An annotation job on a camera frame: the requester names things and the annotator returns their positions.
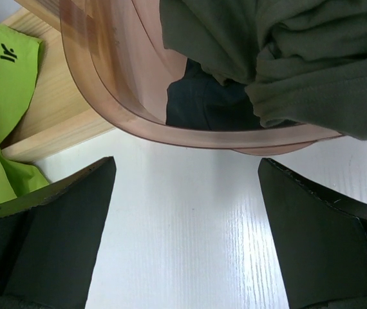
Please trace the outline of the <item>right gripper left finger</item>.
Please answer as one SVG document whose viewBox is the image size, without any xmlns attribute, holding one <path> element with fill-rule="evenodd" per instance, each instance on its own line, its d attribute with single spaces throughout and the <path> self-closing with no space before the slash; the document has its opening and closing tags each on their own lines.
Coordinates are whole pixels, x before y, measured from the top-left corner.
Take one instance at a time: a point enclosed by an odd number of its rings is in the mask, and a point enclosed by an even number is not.
<svg viewBox="0 0 367 309">
<path fill-rule="evenodd" d="M 0 308 L 84 308 L 116 164 L 104 157 L 0 203 Z"/>
</svg>

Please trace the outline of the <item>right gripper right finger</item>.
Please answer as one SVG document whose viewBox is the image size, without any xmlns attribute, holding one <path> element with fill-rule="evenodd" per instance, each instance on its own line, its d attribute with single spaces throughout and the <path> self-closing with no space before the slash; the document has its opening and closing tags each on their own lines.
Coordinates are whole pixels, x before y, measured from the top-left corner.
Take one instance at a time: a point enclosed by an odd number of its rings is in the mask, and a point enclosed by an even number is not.
<svg viewBox="0 0 367 309">
<path fill-rule="evenodd" d="M 367 204 L 269 158 L 258 176 L 289 307 L 367 308 Z"/>
</svg>

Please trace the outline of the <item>olive green shorts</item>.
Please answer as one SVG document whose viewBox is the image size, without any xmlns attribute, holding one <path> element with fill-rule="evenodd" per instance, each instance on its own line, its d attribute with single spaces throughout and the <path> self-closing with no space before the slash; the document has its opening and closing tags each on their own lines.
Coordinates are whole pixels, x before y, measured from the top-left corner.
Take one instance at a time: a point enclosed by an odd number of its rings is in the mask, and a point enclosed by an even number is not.
<svg viewBox="0 0 367 309">
<path fill-rule="evenodd" d="M 263 127 L 367 140 L 367 1 L 161 1 L 165 48 L 245 87 Z"/>
</svg>

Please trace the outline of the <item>lime green shorts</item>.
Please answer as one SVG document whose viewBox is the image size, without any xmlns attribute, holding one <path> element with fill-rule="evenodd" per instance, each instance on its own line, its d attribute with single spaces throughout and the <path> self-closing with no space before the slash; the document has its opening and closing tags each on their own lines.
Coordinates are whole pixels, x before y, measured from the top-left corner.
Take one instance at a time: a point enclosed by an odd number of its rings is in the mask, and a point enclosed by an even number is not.
<svg viewBox="0 0 367 309">
<path fill-rule="evenodd" d="M 36 166 L 7 159 L 1 150 L 30 107 L 42 52 L 40 39 L 0 24 L 0 218 L 22 211 L 13 201 L 49 184 Z"/>
</svg>

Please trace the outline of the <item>navy blue shorts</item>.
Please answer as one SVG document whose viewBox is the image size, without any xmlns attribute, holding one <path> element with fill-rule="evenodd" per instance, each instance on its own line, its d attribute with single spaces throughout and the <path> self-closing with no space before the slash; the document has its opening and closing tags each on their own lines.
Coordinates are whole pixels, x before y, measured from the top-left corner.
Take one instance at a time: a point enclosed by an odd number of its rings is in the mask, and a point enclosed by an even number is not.
<svg viewBox="0 0 367 309">
<path fill-rule="evenodd" d="M 221 85 L 188 59 L 183 77 L 167 89 L 168 126 L 201 131 L 252 131 L 262 128 L 245 86 Z"/>
</svg>

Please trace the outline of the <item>wooden clothes rack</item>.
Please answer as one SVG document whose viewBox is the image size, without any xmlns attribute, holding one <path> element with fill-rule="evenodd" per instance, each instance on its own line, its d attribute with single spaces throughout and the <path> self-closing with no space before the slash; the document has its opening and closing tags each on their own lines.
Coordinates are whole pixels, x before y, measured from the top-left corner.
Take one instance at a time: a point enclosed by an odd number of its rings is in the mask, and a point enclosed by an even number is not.
<svg viewBox="0 0 367 309">
<path fill-rule="evenodd" d="M 42 39 L 44 52 L 28 111 L 2 143 L 3 154 L 34 162 L 114 127 L 84 100 L 68 68 L 60 33 L 58 1 L 19 1 L 4 24 Z"/>
</svg>

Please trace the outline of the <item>pink plastic basket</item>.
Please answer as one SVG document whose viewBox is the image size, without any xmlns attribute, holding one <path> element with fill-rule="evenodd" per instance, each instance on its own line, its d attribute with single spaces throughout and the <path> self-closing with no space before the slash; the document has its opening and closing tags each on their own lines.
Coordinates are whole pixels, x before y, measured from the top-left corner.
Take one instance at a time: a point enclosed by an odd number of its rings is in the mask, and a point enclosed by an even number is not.
<svg viewBox="0 0 367 309">
<path fill-rule="evenodd" d="M 167 126 L 167 88 L 186 59 L 162 42 L 158 1 L 61 1 L 62 42 L 71 75 L 89 105 L 115 127 L 182 147 L 281 155 L 338 133 L 311 125 L 214 132 Z"/>
</svg>

